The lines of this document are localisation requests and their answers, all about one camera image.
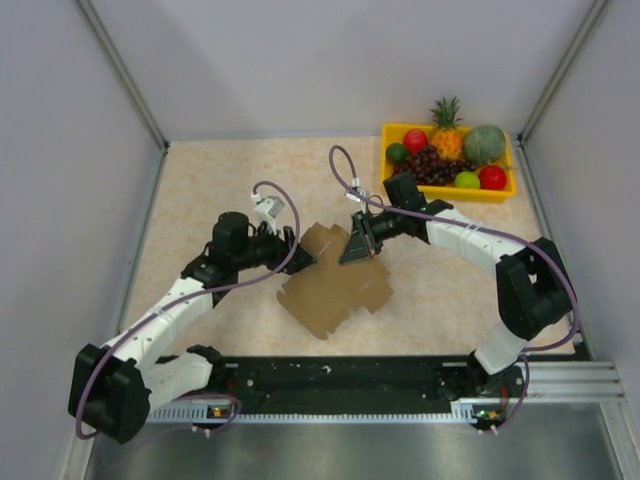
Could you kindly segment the brown cardboard box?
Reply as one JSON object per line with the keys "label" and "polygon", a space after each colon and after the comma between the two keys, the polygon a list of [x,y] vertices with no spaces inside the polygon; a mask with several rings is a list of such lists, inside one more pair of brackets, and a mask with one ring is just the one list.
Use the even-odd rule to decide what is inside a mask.
{"label": "brown cardboard box", "polygon": [[394,290],[389,270],[369,258],[349,265],[339,259],[349,239],[339,225],[314,223],[302,236],[300,246],[316,262],[292,275],[277,292],[279,304],[319,340],[326,340],[351,314],[382,309]]}

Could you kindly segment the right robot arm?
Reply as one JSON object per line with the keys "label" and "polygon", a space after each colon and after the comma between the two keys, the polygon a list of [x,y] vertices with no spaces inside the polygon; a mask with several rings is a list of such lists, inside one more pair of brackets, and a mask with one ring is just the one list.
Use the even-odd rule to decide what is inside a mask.
{"label": "right robot arm", "polygon": [[349,240],[339,264],[378,255],[386,240],[407,235],[444,248],[483,269],[495,281],[501,322],[472,354],[469,388],[487,396],[504,380],[529,341],[573,309],[572,290],[555,244],[541,237],[521,242],[480,227],[451,204],[427,201],[408,173],[384,181],[390,204],[379,214],[352,215]]}

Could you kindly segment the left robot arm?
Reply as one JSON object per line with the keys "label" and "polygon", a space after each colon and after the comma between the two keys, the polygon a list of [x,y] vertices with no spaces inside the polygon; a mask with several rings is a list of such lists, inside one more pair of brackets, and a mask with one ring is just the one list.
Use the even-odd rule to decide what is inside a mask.
{"label": "left robot arm", "polygon": [[202,252],[158,303],[121,334],[76,355],[68,400],[76,437],[102,434],[126,443],[158,407],[195,390],[220,394],[227,374],[210,361],[212,350],[197,348],[166,363],[159,358],[188,326],[244,287],[240,272],[264,267],[269,276],[293,275],[311,266],[315,259],[299,241],[298,224],[273,229],[267,221],[252,226],[240,212],[221,214]]}

